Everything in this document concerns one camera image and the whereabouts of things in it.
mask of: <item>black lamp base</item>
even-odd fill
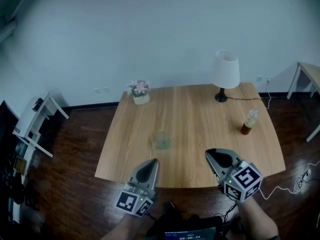
[[[228,97],[225,95],[225,88],[220,88],[220,91],[214,97],[217,102],[226,102]]]

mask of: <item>potted flower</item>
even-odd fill
[[[133,101],[136,105],[146,104],[150,100],[150,84],[148,81],[131,80],[131,82],[126,85],[126,87],[128,96],[133,96]]]

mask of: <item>clear glass cup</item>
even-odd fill
[[[160,150],[166,150],[170,147],[169,134],[164,131],[158,132],[155,135],[156,148]]]

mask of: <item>display screen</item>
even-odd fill
[[[165,232],[164,240],[213,240],[216,227],[183,232]]]

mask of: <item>white wall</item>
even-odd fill
[[[238,53],[242,82],[273,77],[271,92],[288,91],[297,61],[320,65],[320,0],[30,1],[4,49],[31,93],[69,106],[119,101],[131,79],[208,83],[220,49]]]
[[[20,117],[30,98],[24,79],[0,50],[0,104],[5,100],[12,112]]]

